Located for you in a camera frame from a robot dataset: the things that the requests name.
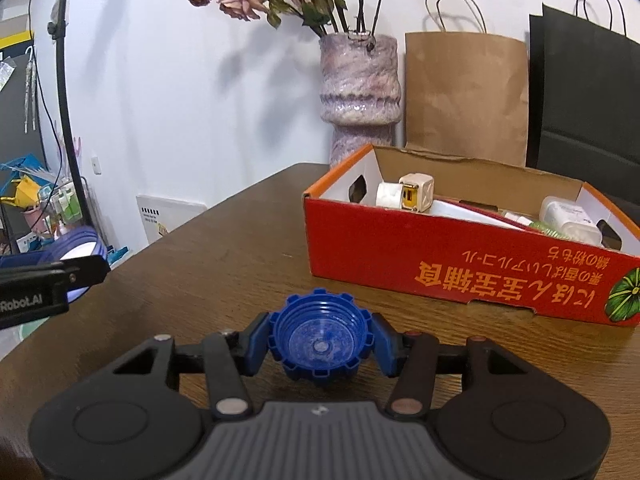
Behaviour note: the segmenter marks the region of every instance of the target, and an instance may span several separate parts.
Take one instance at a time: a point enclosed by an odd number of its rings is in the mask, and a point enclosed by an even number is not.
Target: ridged gray surface
[[[251,420],[216,426],[166,480],[473,480],[419,424],[373,402],[267,402]]]

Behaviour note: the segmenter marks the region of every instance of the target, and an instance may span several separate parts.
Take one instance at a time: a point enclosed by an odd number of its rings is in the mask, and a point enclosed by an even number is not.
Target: red cardboard box
[[[547,196],[575,200],[598,226],[606,222],[622,247],[375,207],[378,184],[407,173],[432,175],[436,195],[533,217]],[[315,276],[462,303],[528,307],[543,316],[617,326],[640,322],[640,229],[587,183],[486,160],[369,145],[306,190],[304,207]]]

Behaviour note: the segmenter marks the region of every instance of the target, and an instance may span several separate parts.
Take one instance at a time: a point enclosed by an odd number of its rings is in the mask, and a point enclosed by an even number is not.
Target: tape roll
[[[402,184],[382,182],[378,186],[376,206],[389,209],[402,209]]]

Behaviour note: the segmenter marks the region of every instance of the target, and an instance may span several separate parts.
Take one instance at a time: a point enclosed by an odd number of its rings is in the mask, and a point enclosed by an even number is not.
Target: black cable
[[[58,86],[58,108],[60,110],[60,127],[62,128],[62,139],[66,151],[66,161],[69,164],[69,173],[76,189],[76,198],[82,213],[82,223],[93,227],[94,221],[91,218],[89,204],[82,189],[80,179],[80,169],[78,159],[74,151],[74,138],[71,135],[71,118],[69,117],[69,106],[66,100],[66,75],[65,75],[65,36],[66,36],[66,0],[58,0],[58,16],[56,23],[49,23],[47,31],[56,41],[56,82]]]
[[[33,52],[33,63],[36,67],[36,81],[38,82],[38,89],[40,91],[40,98],[42,99],[42,106],[44,107],[44,111],[47,114],[47,118],[49,119],[49,124],[51,125],[51,131],[53,132],[53,136],[56,139],[56,144],[58,145],[58,158],[60,159],[60,168],[58,168],[58,175],[56,176],[56,181],[53,183],[53,187],[51,188],[51,192],[49,193],[47,202],[45,203],[44,208],[41,208],[40,216],[38,216],[38,219],[33,223],[31,227],[29,227],[29,231],[33,230],[33,228],[42,219],[42,216],[44,215],[45,211],[49,207],[49,203],[51,202],[53,193],[56,187],[58,186],[58,180],[60,179],[60,174],[62,173],[62,146],[60,145],[60,140],[56,135],[56,127],[53,124],[53,119],[51,119],[51,114],[49,113],[49,109],[47,108],[47,103],[44,101],[44,92],[42,91],[42,83],[40,82],[40,70],[38,70],[38,57],[36,56],[36,45],[35,45],[35,42],[33,41],[33,31],[31,30],[31,1],[32,0],[29,0],[29,5],[27,6],[27,16],[29,19],[29,37],[31,38],[31,43],[32,43],[31,49]]]
[[[11,228],[11,224],[9,224],[9,219],[6,214],[6,210],[4,209],[4,203],[1,200],[0,200],[0,219],[2,219],[2,226],[4,227],[4,231],[6,232],[6,237],[9,241],[9,254],[19,254],[20,249],[18,248],[18,244],[15,241],[14,230]]]

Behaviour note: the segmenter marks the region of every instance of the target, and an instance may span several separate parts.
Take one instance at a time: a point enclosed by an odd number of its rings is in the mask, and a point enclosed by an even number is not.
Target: white plastic container
[[[402,184],[380,182],[376,194],[376,206],[402,209]]]
[[[571,200],[548,196],[540,207],[540,221],[576,242],[593,246],[602,245],[602,233],[587,212]]]

